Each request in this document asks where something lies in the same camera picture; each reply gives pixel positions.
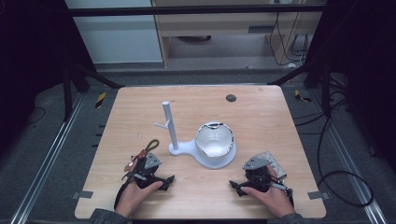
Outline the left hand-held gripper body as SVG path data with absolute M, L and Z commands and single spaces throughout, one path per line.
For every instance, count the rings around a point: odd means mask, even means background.
M 137 186 L 144 189 L 154 182 L 161 181 L 155 176 L 155 172 L 162 164 L 153 153 L 144 153 L 138 156 L 132 156 L 132 161 L 124 167 L 126 178 L 122 187 L 125 189 L 130 183 L 135 182 Z

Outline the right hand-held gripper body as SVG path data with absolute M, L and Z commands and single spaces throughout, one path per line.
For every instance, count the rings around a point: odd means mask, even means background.
M 266 192 L 270 187 L 275 187 L 284 190 L 287 195 L 291 195 L 291 189 L 270 173 L 268 165 L 270 165 L 268 160 L 258 157 L 250 158 L 243 166 L 246 172 L 247 185 L 261 192 Z

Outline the clear plastic pouch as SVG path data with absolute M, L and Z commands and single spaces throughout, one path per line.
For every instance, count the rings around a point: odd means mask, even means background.
M 258 155 L 258 158 L 265 159 L 270 162 L 271 167 L 276 171 L 276 177 L 280 180 L 284 180 L 287 177 L 287 173 L 283 167 L 278 163 L 276 158 L 269 152 L 266 151 Z

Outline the olive loop keychain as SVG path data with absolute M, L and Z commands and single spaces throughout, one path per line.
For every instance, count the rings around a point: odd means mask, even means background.
M 147 146 L 142 149 L 136 156 L 131 157 L 131 161 L 124 166 L 125 172 L 131 172 L 139 159 L 146 157 L 151 150 L 155 149 L 160 144 L 158 139 L 151 140 Z

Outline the white bowl with silver rim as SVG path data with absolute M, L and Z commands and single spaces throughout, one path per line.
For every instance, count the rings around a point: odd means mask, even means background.
M 195 135 L 195 145 L 209 158 L 223 157 L 233 148 L 233 131 L 223 122 L 205 123 Z

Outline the white tree-shaped stand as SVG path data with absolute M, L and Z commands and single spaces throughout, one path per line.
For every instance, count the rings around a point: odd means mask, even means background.
M 225 156 L 219 158 L 209 158 L 205 156 L 195 145 L 195 136 L 187 142 L 182 142 L 177 139 L 176 126 L 173 121 L 171 106 L 168 101 L 162 102 L 163 112 L 165 115 L 165 124 L 156 123 L 156 126 L 166 129 L 171 138 L 171 143 L 168 146 L 168 151 L 173 156 L 188 155 L 193 157 L 198 163 L 208 169 L 221 169 L 230 164 L 236 156 L 236 143 L 232 150 Z

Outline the person's left hand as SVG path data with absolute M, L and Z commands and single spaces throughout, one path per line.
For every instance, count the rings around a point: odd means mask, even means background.
M 163 183 L 161 181 L 157 181 L 148 187 L 141 189 L 136 185 L 136 183 L 129 184 L 121 194 L 119 203 L 115 208 L 115 212 L 125 218 L 131 217 L 140 204 L 162 185 Z

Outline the person's right hand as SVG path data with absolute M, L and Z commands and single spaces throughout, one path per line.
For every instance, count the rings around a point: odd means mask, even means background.
M 286 192 L 282 189 L 270 187 L 266 192 L 261 192 L 251 187 L 242 187 L 241 190 L 263 203 L 275 217 L 284 217 L 296 213 Z

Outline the yellow and black tape strip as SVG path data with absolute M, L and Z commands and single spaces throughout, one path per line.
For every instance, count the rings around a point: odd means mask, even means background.
M 94 107 L 95 107 L 95 108 L 100 108 L 101 105 L 102 105 L 102 103 L 103 103 L 103 101 L 104 101 L 104 99 L 105 99 L 105 97 L 106 97 L 106 92 L 101 92 L 101 93 L 99 94 L 98 98 L 97 98 L 97 101 L 96 101 Z
M 306 103 L 310 103 L 311 102 L 311 97 L 309 95 L 308 90 L 295 90 L 294 91 L 294 97 L 297 100 L 306 102 Z

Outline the black metal stand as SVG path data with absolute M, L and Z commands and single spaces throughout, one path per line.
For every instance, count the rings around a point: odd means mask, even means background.
M 292 70 L 287 75 L 269 82 L 269 85 L 281 86 L 287 81 L 299 76 L 302 73 L 307 73 L 304 85 L 310 89 L 314 88 L 321 82 L 321 108 L 326 117 L 331 116 L 330 106 L 330 62 L 327 59 L 313 59 L 308 63 Z
M 68 121 L 73 112 L 71 85 L 74 85 L 78 92 L 87 92 L 90 89 L 90 84 L 86 80 L 86 77 L 92 77 L 111 89 L 122 88 L 121 84 L 117 84 L 99 75 L 95 69 L 89 69 L 81 64 L 67 65 L 63 71 L 64 121 Z

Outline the white cabinet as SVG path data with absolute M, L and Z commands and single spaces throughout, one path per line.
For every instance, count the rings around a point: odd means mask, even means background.
M 70 9 L 151 7 L 150 0 L 65 0 Z M 95 64 L 161 63 L 153 16 L 75 17 Z

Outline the black horizontal bar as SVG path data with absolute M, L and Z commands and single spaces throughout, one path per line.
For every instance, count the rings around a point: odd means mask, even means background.
M 270 13 L 270 12 L 317 12 L 327 9 L 326 4 L 298 5 L 229 5 L 229 6 L 180 6 L 180 7 L 117 7 L 117 8 L 72 8 L 64 13 L 73 17 L 94 16 L 143 16 L 187 15 L 223 13 Z

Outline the grey table edge bracket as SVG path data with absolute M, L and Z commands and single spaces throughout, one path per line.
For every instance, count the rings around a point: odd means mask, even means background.
M 82 190 L 82 191 L 75 191 L 71 198 L 74 200 L 78 200 L 80 198 L 85 198 L 85 199 L 90 199 L 93 195 L 92 191 L 86 191 L 86 190 Z
M 321 192 L 321 191 L 311 191 L 308 192 L 307 195 L 310 200 L 315 200 L 315 199 L 328 200 L 331 198 L 328 192 Z

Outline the aluminium floor rail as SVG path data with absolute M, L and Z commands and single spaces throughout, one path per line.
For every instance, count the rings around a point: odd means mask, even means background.
M 353 203 L 343 198 L 340 198 L 340 200 L 350 206 L 362 208 L 372 224 L 388 224 L 385 215 L 375 200 L 373 189 L 362 178 L 358 166 L 347 152 L 347 148 L 344 145 L 339 132 L 337 132 L 335 126 L 332 124 L 330 117 L 325 116 L 323 120 L 325 122 L 323 132 L 329 134 L 334 150 L 338 155 L 340 163 L 343 165 L 343 170 L 331 171 L 326 175 L 321 175 L 322 183 L 326 183 L 326 178 L 331 175 L 345 175 L 354 189 L 359 201 L 357 203 Z
M 75 102 L 72 104 L 72 109 L 69 117 L 63 121 L 60 130 L 57 132 L 45 159 L 41 163 L 35 175 L 35 178 L 30 185 L 30 188 L 25 193 L 23 200 L 21 201 L 20 205 L 18 206 L 17 210 L 9 221 L 9 224 L 25 224 L 41 190 L 43 189 L 48 179 L 53 164 L 57 160 L 57 157 L 64 145 L 64 141 L 75 122 L 84 97 L 84 93 L 77 94 Z

